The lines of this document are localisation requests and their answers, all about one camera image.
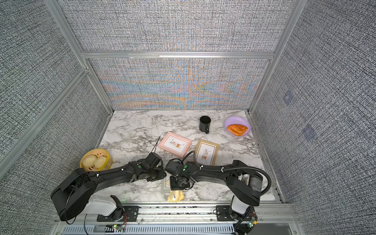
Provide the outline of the yellow cleaning cloth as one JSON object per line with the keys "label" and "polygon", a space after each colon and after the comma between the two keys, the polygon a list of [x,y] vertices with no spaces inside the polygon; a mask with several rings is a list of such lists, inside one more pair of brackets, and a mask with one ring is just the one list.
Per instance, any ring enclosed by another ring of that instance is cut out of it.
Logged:
{"label": "yellow cleaning cloth", "polygon": [[169,196],[167,201],[168,202],[180,202],[184,199],[184,193],[183,191],[173,191],[170,190]]}

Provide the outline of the grey-green picture frame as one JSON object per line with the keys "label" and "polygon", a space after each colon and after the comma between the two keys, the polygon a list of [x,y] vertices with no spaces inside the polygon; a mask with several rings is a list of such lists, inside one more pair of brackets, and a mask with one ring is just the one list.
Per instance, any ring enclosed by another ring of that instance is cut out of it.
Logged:
{"label": "grey-green picture frame", "polygon": [[170,175],[167,175],[161,182],[161,192],[170,193]]}

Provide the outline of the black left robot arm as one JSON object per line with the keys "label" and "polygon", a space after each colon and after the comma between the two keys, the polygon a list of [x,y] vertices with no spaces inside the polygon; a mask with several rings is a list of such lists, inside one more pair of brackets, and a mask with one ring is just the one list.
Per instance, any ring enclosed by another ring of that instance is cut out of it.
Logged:
{"label": "black left robot arm", "polygon": [[151,152],[144,159],[129,162],[118,168],[86,172],[74,170],[51,193],[51,199],[61,221],[68,222],[86,213],[91,196],[102,189],[138,180],[154,182],[166,177],[161,157]]}

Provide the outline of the right steamed bun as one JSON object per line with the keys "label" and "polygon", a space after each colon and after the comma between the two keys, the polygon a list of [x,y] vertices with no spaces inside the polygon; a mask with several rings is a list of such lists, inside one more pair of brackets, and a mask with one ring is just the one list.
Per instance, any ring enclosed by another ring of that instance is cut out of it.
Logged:
{"label": "right steamed bun", "polygon": [[107,165],[107,157],[105,156],[97,157],[94,161],[94,167],[96,169],[100,169],[106,165]]}

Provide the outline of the steamed bun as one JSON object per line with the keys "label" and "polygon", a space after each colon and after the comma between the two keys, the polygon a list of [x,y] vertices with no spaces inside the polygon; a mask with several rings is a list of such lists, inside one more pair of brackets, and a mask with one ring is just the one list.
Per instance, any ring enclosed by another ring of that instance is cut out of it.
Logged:
{"label": "steamed bun", "polygon": [[96,169],[100,169],[106,165],[107,165],[107,157],[105,156],[97,157],[94,161],[94,167]]}
{"label": "steamed bun", "polygon": [[92,167],[94,167],[94,161],[96,158],[96,155],[88,155],[82,161],[83,166],[87,169],[91,169]]}

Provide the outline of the yellow bamboo steamer basket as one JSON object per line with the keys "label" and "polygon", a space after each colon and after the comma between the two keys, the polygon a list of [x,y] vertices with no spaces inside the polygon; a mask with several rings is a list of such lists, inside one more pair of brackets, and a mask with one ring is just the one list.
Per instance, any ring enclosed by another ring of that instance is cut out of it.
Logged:
{"label": "yellow bamboo steamer basket", "polygon": [[79,167],[85,171],[109,170],[112,167],[113,158],[104,149],[98,148],[87,152],[81,159]]}

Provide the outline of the left steamed bun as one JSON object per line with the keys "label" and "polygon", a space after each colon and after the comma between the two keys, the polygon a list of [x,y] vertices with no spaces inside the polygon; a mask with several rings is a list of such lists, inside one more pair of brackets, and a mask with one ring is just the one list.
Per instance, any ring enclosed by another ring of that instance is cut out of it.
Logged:
{"label": "left steamed bun", "polygon": [[96,155],[88,155],[82,161],[83,166],[87,169],[91,169],[92,167],[94,167],[94,161],[96,158]]}

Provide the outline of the black mug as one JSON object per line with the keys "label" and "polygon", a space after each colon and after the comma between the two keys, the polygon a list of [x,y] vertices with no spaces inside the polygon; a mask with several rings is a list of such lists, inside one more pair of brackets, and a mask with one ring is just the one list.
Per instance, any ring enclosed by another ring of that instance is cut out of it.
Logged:
{"label": "black mug", "polygon": [[209,134],[211,118],[209,116],[201,116],[199,121],[199,130],[205,134]]}

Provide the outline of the orange pastry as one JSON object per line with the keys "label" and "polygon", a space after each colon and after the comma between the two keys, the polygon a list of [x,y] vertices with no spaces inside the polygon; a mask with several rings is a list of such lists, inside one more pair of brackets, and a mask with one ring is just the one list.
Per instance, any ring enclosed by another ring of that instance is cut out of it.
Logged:
{"label": "orange pastry", "polygon": [[227,130],[234,136],[243,136],[248,131],[248,127],[241,124],[232,124],[227,127]]}

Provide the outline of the purple bowl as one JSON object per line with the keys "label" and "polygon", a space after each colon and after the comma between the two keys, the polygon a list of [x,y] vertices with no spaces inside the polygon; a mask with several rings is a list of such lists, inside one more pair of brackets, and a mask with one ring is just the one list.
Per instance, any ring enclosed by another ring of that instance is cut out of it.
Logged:
{"label": "purple bowl", "polygon": [[250,123],[243,117],[231,116],[224,121],[225,130],[232,136],[245,137],[251,132]]}

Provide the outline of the pink picture frame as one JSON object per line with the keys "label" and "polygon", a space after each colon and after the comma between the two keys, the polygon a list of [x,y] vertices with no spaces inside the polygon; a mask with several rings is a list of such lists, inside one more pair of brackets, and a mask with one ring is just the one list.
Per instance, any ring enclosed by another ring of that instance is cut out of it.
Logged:
{"label": "pink picture frame", "polygon": [[179,158],[183,159],[190,148],[192,141],[174,134],[167,132],[162,141],[157,145],[158,148],[165,150]]}

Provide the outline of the tan wooden picture frame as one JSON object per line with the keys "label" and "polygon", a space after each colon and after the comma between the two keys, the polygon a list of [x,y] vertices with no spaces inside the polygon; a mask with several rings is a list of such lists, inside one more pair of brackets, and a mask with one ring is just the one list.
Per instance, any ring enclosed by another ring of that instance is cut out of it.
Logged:
{"label": "tan wooden picture frame", "polygon": [[202,165],[215,165],[219,145],[205,140],[199,140],[196,152],[196,161]]}

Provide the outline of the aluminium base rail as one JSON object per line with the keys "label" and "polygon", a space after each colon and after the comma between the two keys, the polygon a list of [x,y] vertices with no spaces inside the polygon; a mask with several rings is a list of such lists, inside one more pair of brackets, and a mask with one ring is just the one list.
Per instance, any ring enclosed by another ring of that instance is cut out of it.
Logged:
{"label": "aluminium base rail", "polygon": [[130,203],[128,218],[111,222],[97,215],[79,215],[72,222],[57,219],[51,235],[303,235],[292,204],[261,203],[246,219],[228,216],[230,203]]}

